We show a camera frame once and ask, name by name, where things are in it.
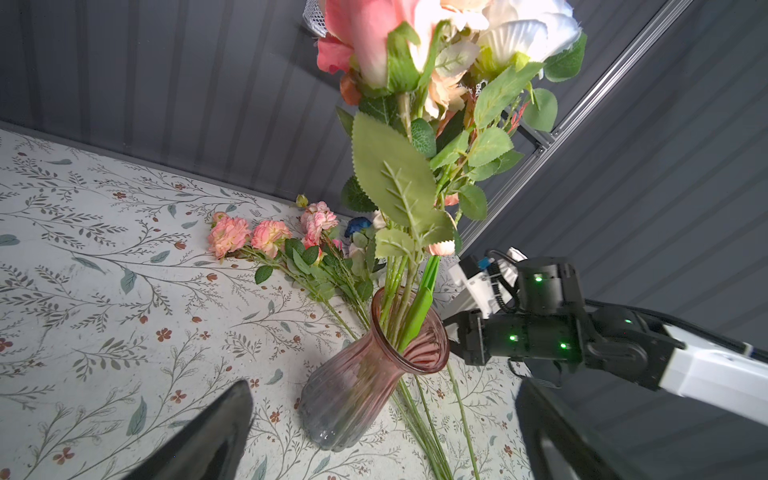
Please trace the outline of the floral table mat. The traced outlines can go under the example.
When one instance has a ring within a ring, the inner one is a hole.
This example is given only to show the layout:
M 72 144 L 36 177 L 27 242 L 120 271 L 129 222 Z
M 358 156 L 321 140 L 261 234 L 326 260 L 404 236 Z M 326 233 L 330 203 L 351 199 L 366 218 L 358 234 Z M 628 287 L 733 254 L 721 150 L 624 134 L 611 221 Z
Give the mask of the floral table mat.
M 361 335 L 340 299 L 208 249 L 211 215 L 295 208 L 19 133 L 1 135 L 1 475 L 119 479 L 233 382 L 254 401 L 242 479 L 428 479 L 394 405 L 323 451 L 310 372 Z

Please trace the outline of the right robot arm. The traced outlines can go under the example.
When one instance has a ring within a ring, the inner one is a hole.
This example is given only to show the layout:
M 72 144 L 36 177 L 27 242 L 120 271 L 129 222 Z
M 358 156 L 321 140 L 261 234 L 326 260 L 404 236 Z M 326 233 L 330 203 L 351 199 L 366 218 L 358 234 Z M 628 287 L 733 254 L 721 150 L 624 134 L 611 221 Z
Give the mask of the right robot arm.
M 562 257 L 514 260 L 490 252 L 450 270 L 474 308 L 444 320 L 466 364 L 493 357 L 607 372 L 744 418 L 767 422 L 767 354 L 661 312 L 590 300 Z

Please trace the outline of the white rose stem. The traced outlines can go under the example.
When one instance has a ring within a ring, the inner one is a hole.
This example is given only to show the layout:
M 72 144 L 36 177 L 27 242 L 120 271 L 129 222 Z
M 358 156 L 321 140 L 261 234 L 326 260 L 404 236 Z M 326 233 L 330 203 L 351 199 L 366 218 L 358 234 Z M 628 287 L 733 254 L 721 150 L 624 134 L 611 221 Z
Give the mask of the white rose stem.
M 575 77 L 587 37 L 566 1 L 322 1 L 320 70 L 341 75 L 355 114 L 350 209 L 382 213 L 420 244 L 459 242 L 481 221 L 481 184 L 516 165 L 526 123 L 550 130 L 554 94 Z

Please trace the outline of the bunch of artificial flowers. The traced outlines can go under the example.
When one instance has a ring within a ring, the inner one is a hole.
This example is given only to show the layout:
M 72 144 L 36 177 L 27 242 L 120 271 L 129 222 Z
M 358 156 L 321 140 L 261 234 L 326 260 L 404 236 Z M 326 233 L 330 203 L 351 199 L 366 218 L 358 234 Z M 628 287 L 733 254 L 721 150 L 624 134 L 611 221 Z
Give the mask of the bunch of artificial flowers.
M 299 228 L 282 221 L 264 220 L 252 225 L 228 211 L 211 217 L 208 243 L 220 261 L 240 259 L 256 265 L 254 282 L 260 285 L 273 272 L 286 274 L 307 290 L 311 299 L 328 306 L 339 294 L 369 331 L 374 295 L 384 291 L 379 325 L 386 340 L 398 350 L 405 316 L 413 302 L 430 257 L 429 247 L 420 244 L 411 231 L 382 213 L 374 222 L 352 233 L 349 244 L 339 236 L 339 221 L 324 202 L 308 203 L 299 197 L 303 212 Z M 449 479 L 448 456 L 440 442 L 424 389 L 420 383 L 406 386 L 401 377 L 389 399 L 393 399 L 406 426 L 423 451 L 432 473 Z

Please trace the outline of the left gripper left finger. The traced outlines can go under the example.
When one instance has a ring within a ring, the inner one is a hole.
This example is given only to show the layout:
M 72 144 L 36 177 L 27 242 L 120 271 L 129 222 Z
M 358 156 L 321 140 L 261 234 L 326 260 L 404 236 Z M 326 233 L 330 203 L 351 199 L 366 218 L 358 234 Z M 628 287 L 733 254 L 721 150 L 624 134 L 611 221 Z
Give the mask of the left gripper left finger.
M 248 383 L 234 382 L 126 479 L 233 479 L 245 451 L 252 411 Z

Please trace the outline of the pink glass vase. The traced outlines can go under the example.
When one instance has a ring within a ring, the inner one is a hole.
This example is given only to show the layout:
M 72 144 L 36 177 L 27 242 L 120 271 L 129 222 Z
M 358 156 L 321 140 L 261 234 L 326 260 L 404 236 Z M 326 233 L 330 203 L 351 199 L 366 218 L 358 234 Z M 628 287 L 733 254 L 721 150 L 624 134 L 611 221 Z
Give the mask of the pink glass vase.
M 384 291 L 371 303 L 371 326 L 360 339 L 323 363 L 303 387 L 298 408 L 308 438 L 322 450 L 339 452 L 358 443 L 406 374 L 430 375 L 445 368 L 449 340 L 430 308 L 418 336 L 403 354 L 379 325 Z

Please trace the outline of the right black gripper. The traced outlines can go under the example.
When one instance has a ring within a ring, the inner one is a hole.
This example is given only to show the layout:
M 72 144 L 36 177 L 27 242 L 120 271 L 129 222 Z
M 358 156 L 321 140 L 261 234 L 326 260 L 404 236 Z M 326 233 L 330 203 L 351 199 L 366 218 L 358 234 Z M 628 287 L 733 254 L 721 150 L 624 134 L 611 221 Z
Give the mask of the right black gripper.
M 516 283 L 506 282 L 498 263 L 482 266 L 501 311 L 487 319 L 479 310 L 443 319 L 446 329 L 455 330 L 451 353 L 468 366 L 499 357 L 511 363 L 553 361 L 575 370 L 586 360 L 591 327 L 573 264 L 563 257 L 499 257 L 517 268 Z

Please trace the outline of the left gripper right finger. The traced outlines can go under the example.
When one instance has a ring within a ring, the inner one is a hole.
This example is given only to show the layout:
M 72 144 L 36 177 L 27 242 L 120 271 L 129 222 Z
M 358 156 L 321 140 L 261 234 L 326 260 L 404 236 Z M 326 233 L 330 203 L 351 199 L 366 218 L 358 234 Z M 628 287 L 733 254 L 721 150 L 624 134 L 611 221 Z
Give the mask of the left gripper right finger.
M 648 477 L 534 380 L 522 381 L 515 407 L 535 479 Z

